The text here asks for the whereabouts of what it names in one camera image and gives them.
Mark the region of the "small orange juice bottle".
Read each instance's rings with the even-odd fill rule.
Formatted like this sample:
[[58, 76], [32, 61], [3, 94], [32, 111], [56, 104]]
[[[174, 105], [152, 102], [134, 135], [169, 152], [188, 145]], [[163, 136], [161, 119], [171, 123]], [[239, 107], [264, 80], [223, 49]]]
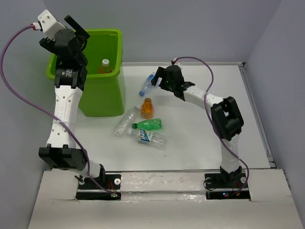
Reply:
[[153, 104], [150, 98], [145, 98], [141, 106], [141, 117], [143, 119], [150, 119], [153, 116]]

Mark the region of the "tall orange drink bottle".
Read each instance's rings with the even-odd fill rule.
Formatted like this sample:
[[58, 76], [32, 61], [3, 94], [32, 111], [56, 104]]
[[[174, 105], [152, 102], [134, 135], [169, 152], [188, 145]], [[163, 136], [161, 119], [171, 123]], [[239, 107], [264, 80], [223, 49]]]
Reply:
[[113, 70], [110, 65], [110, 61], [108, 59], [103, 59], [101, 64], [98, 67], [98, 73], [99, 74], [107, 74], [112, 73]]

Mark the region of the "green plastic bottle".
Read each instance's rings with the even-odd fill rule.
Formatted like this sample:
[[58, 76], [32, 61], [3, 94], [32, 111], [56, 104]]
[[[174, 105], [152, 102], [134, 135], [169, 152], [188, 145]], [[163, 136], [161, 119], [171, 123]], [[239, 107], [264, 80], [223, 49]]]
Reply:
[[160, 118], [147, 119], [132, 124], [132, 129], [144, 129], [147, 131], [151, 131], [151, 130], [159, 130], [161, 128], [162, 128], [162, 121]]

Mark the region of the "clear bottle blue white label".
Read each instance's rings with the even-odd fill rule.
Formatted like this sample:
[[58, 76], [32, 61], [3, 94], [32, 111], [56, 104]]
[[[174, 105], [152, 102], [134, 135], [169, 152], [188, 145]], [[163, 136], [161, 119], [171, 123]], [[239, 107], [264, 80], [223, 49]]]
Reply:
[[144, 144], [158, 149], [163, 149], [166, 146], [166, 138], [164, 135], [157, 132], [144, 129], [132, 129], [130, 136], [139, 144]]

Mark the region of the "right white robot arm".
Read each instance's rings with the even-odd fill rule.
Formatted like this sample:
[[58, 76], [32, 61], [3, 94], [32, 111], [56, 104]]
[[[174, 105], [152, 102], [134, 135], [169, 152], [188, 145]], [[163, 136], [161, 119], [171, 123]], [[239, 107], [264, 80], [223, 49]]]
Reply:
[[222, 156], [219, 173], [205, 176], [206, 189], [213, 191], [245, 184], [242, 181], [247, 178], [242, 171], [245, 164], [238, 155], [239, 135], [244, 120], [236, 100], [231, 96], [221, 98], [212, 95], [208, 90], [202, 90], [194, 83], [185, 81], [178, 65], [158, 67], [151, 84], [205, 110], [216, 136], [220, 139]]

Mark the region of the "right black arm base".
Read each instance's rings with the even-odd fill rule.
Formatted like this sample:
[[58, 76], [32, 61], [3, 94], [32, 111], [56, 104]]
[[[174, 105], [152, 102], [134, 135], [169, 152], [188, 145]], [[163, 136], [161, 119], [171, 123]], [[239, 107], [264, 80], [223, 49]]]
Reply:
[[203, 187], [206, 190], [207, 200], [251, 199], [248, 185], [244, 186], [245, 173], [242, 173], [237, 180], [231, 183], [224, 183], [220, 178], [220, 173], [204, 175]]

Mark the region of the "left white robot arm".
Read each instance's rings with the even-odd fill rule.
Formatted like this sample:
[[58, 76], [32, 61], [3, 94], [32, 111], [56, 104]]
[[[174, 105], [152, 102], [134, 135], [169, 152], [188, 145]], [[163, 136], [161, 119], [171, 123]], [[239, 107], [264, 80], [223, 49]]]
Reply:
[[89, 34], [70, 16], [67, 28], [48, 11], [38, 16], [41, 30], [46, 38], [40, 40], [44, 49], [56, 55], [55, 63], [55, 109], [46, 146], [39, 148], [39, 157], [51, 168], [68, 170], [88, 177], [94, 188], [105, 184], [103, 165], [89, 160], [87, 151], [74, 135], [78, 105], [87, 77], [88, 60], [83, 50]]

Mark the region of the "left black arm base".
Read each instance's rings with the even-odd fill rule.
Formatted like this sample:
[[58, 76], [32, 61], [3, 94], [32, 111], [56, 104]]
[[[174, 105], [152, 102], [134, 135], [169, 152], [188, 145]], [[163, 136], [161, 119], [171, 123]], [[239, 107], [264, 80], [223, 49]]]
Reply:
[[120, 200], [122, 175], [118, 173], [106, 173], [105, 181], [95, 178], [83, 178], [74, 176], [78, 180], [76, 191], [77, 200]]

